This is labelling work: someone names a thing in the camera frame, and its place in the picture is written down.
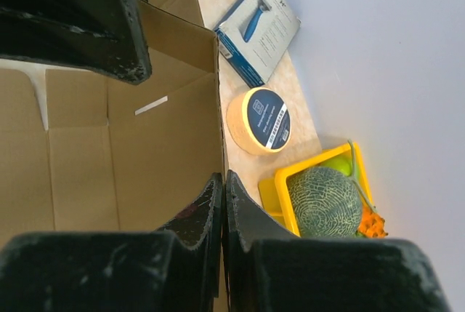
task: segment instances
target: cantaloupe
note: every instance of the cantaloupe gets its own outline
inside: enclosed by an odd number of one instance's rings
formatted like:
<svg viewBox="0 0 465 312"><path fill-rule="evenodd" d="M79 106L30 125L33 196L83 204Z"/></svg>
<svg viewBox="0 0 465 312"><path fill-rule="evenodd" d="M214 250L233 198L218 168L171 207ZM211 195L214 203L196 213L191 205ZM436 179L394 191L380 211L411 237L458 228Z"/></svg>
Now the cantaloupe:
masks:
<svg viewBox="0 0 465 312"><path fill-rule="evenodd" d="M347 177L328 167L313 167L288 179L289 195L302 237L352 237L362 220L361 196L376 212L360 187L352 150L352 174Z"/></svg>

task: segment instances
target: open cardboard box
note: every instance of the open cardboard box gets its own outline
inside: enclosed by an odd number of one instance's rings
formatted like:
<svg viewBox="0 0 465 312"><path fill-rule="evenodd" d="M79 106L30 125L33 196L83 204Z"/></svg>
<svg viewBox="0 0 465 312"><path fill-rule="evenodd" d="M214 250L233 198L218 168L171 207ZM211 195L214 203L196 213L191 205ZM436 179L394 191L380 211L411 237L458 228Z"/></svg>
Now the open cardboard box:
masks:
<svg viewBox="0 0 465 312"><path fill-rule="evenodd" d="M46 71L46 115L0 70L0 247L27 231L151 231L222 172L217 39L197 0L142 1L153 75ZM139 113L139 109L149 108Z"/></svg>

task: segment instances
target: yellow basket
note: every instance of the yellow basket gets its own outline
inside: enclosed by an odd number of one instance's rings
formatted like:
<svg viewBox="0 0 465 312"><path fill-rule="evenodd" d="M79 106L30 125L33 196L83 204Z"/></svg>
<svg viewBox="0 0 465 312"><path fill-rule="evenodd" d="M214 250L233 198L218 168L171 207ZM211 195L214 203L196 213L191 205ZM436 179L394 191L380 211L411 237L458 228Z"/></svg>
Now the yellow basket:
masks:
<svg viewBox="0 0 465 312"><path fill-rule="evenodd" d="M366 177L365 166L363 164L362 154L357 143L355 147L355 160L360 170L360 186L365 191L366 196L373 204L371 198L370 186ZM341 145L332 150L326 150L318 156L293 164L289 167L277 169L275 176L259 182L260 196L264 209L281 225L286 227L290 232L300 236L299 228L297 227L296 215L292 208L291 197L287 186L288 177L301 172L310 167L315 167L324 161L331 159L335 156L346 155L351 156L350 145L348 143Z"/></svg>

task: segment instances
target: yellow tape roll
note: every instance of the yellow tape roll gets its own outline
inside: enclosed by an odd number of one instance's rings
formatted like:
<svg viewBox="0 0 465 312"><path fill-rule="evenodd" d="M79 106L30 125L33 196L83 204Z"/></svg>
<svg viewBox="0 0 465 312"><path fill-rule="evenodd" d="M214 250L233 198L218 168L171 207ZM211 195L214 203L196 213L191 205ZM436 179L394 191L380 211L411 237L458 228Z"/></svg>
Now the yellow tape roll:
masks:
<svg viewBox="0 0 465 312"><path fill-rule="evenodd" d="M237 96L227 108L226 121L239 147L258 156L281 151L291 135L286 104L262 87Z"/></svg>

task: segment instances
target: product box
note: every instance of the product box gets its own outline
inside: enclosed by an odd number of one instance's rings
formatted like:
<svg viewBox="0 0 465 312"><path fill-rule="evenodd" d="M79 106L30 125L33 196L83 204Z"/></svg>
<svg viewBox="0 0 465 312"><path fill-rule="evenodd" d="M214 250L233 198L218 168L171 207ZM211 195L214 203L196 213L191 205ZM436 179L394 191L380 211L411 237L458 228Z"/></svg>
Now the product box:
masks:
<svg viewBox="0 0 465 312"><path fill-rule="evenodd" d="M153 67L139 86L47 69L41 100L0 69L0 248L29 231L153 231L224 170L217 36L197 0L149 2L189 22L139 1Z"/></svg>
<svg viewBox="0 0 465 312"><path fill-rule="evenodd" d="M219 51L253 88L268 82L299 27L285 0L237 0L214 30Z"/></svg>

